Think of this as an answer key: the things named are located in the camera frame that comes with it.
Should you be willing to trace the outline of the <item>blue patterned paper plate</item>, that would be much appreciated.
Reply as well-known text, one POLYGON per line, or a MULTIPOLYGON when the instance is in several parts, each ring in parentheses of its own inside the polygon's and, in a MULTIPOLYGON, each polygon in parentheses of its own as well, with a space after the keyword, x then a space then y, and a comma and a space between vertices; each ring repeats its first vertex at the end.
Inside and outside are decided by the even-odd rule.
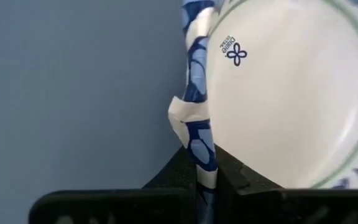
POLYGON ((182 0, 186 87, 168 109, 214 224, 217 149, 286 189, 358 190, 358 0, 182 0))

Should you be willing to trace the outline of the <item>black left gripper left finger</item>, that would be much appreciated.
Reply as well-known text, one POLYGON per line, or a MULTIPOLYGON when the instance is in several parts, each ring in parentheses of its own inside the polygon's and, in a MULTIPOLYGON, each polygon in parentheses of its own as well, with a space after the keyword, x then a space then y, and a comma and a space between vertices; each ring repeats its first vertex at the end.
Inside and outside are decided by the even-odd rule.
POLYGON ((28 224, 195 224, 195 164, 181 147, 140 189, 59 190, 40 197, 28 224))

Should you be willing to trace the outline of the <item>blue table mat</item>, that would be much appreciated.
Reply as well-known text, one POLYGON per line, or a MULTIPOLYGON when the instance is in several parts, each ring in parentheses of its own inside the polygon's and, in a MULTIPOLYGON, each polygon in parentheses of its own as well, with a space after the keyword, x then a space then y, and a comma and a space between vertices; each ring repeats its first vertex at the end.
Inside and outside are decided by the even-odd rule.
POLYGON ((58 190, 143 187, 181 146, 181 0, 0 0, 0 224, 58 190))

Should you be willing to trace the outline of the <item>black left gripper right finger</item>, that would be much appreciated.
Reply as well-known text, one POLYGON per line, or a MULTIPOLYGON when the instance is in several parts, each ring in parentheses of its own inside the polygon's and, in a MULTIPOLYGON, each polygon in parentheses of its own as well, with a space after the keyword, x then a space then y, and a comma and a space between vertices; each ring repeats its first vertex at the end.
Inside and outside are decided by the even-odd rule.
POLYGON ((215 224, 358 224, 358 190, 284 189, 215 147, 215 224))

